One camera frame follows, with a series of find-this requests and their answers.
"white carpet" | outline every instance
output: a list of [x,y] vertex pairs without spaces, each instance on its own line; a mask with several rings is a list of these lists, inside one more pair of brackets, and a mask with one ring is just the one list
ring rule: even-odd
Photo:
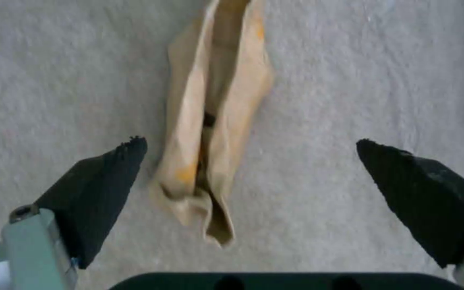
[[464,176],[464,1],[267,0],[276,85],[230,196],[237,242],[224,251],[145,192],[162,153],[166,45],[203,3],[0,0],[0,229],[77,160],[142,135],[140,177],[80,289],[153,271],[439,274],[355,142]]

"fabric surface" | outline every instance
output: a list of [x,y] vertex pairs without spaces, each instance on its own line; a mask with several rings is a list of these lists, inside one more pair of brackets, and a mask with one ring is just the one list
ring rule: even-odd
[[147,195],[164,146],[166,48],[203,0],[0,0],[0,229],[76,161],[145,136],[128,202],[79,289],[153,271],[439,273],[355,142],[464,177],[464,1],[267,0],[275,85],[260,104],[221,250]]
[[213,0],[169,45],[166,145],[149,186],[155,202],[202,236],[234,240],[227,209],[254,114],[273,85],[263,0]]

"gray carpet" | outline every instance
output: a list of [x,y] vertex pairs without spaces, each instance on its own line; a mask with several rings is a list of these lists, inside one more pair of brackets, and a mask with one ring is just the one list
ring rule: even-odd
[[219,250],[145,192],[162,153],[166,45],[203,0],[0,0],[0,228],[77,160],[149,141],[80,289],[153,271],[442,275],[355,153],[369,137],[464,176],[464,1],[268,0],[263,101]]

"orange stain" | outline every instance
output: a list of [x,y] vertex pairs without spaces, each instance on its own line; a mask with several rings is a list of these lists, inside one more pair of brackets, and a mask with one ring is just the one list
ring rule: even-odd
[[264,39],[265,38],[264,25],[263,25],[263,22],[261,22],[261,21],[259,21],[257,23],[257,37],[259,39]]
[[190,165],[177,170],[175,173],[175,176],[178,180],[182,182],[191,182],[195,180],[197,176],[197,167],[198,167],[198,161],[196,160]]

